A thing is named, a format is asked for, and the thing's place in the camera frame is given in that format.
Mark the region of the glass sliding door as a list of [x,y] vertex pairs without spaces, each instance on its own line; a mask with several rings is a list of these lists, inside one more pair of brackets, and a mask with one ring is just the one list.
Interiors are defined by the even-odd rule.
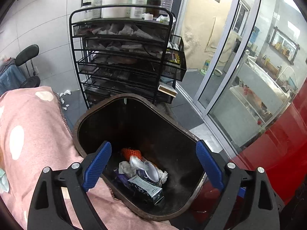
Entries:
[[225,151],[240,153],[306,80],[306,16],[294,0],[233,0],[194,98]]

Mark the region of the large white tub jar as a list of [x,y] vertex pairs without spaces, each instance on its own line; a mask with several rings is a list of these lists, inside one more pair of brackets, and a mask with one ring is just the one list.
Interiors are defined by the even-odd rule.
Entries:
[[116,7],[116,5],[128,4],[129,0],[102,0],[102,5],[106,6],[102,8],[102,18],[125,18],[126,6]]

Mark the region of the small white jar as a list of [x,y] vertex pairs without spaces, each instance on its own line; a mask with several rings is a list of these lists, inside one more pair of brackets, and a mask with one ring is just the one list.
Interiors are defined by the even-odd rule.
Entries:
[[153,15],[152,14],[144,14],[144,20],[145,21],[153,21]]

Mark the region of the pink polka dot bedspread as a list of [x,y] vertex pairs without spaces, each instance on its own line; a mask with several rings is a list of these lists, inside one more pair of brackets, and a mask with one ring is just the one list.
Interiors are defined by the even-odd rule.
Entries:
[[[15,89],[1,96],[1,169],[9,192],[1,194],[6,207],[27,229],[30,203],[45,167],[67,169],[81,163],[57,95],[50,87]],[[147,221],[114,199],[100,178],[89,199],[108,229],[177,229],[168,221]]]

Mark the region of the orange foam net in bin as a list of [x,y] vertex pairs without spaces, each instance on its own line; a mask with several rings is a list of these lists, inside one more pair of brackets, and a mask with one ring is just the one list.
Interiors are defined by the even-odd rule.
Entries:
[[126,161],[129,161],[131,156],[135,156],[135,157],[139,158],[140,160],[142,159],[142,154],[139,150],[132,150],[132,149],[123,148],[121,150],[121,154],[123,155],[123,157],[125,158]]

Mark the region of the green crumpled paper towel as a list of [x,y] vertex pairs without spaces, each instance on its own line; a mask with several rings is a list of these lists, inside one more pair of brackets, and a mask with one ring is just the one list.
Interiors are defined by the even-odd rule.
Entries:
[[0,193],[9,192],[9,182],[6,172],[1,168],[0,169]]

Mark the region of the green silver drink carton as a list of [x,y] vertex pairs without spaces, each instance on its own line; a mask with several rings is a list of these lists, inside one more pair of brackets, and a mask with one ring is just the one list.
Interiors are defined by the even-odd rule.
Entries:
[[142,198],[142,200],[146,201],[148,204],[157,205],[164,199],[164,193],[161,187],[143,180],[138,175],[128,179],[128,183],[137,196]]

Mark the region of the clear plastic bottle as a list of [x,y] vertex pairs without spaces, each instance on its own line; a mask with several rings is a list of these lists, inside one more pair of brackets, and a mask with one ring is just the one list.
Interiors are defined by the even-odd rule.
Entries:
[[173,5],[173,0],[161,0],[161,8],[166,9],[167,11],[171,12]]

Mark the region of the dark brown trash bin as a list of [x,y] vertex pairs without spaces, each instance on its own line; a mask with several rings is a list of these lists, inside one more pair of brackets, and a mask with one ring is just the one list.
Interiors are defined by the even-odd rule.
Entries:
[[[116,198],[146,220],[166,221],[183,214],[205,182],[196,156],[197,137],[141,96],[113,96],[93,105],[77,120],[73,142],[82,157],[96,152],[105,141],[112,152],[102,179]],[[116,179],[123,149],[140,151],[143,158],[168,173],[161,202],[153,205],[137,198]]]

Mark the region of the dark brown glass bottle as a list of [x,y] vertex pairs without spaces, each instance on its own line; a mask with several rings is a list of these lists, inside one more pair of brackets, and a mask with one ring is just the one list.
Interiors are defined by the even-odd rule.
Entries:
[[[150,6],[161,6],[161,0],[147,0],[147,5]],[[158,18],[160,15],[160,10],[157,8],[146,8],[147,14],[152,14],[154,18]]]

